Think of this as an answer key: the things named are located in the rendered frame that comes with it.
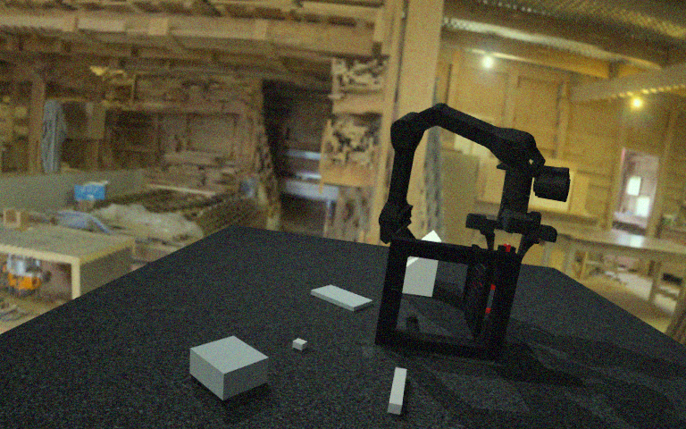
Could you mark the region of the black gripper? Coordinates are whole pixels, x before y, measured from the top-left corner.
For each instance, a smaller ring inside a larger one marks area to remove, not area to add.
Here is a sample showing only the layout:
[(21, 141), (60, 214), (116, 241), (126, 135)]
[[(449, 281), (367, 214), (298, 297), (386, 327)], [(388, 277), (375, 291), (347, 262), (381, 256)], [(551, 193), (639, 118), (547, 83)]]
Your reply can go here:
[[(504, 201), (509, 201), (510, 206), (519, 207), (520, 204), (527, 205), (526, 212), (528, 212), (530, 196), (517, 195), (508, 192), (502, 192), (502, 199), (500, 208)], [(500, 210), (499, 208), (499, 210)], [(484, 214), (469, 213), (466, 219), (466, 228), (472, 230), (480, 230), (480, 233), (486, 236), (488, 249), (492, 250), (494, 247), (495, 229), (504, 230), (503, 225), (496, 224), (495, 220), (487, 219)], [(541, 224), (539, 229), (529, 230), (527, 236), (522, 236), (520, 246), (517, 254), (522, 258), (533, 244), (539, 244), (538, 238), (544, 241), (556, 243), (557, 231), (554, 227), (546, 224)]]

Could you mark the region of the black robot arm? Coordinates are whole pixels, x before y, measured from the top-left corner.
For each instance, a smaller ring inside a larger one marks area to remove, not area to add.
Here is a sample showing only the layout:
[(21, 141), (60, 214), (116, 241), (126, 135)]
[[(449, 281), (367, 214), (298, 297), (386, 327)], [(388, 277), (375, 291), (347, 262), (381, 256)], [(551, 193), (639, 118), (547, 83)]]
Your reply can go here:
[[(381, 210), (379, 225), (380, 240), (390, 243), (391, 235), (415, 239), (407, 226), (411, 223), (412, 205), (406, 200), (414, 152), (423, 133), (431, 127), (439, 126), (466, 139), (474, 141), (487, 149), (502, 163), (498, 169), (506, 170), (502, 191), (530, 196), (531, 182), (533, 192), (538, 198), (566, 202), (570, 189), (570, 168), (546, 166), (546, 159), (536, 147), (534, 137), (521, 130), (500, 128), (471, 115), (457, 111), (441, 102), (424, 109), (420, 113), (411, 112), (392, 123), (390, 143), (394, 149), (389, 198)], [(529, 161), (532, 160), (532, 164)], [(506, 203), (506, 204), (505, 204)], [(540, 212), (526, 212), (527, 205), (510, 206), (504, 201), (498, 211), (496, 224), (501, 224), (509, 233), (527, 236), (529, 230), (540, 227)]]

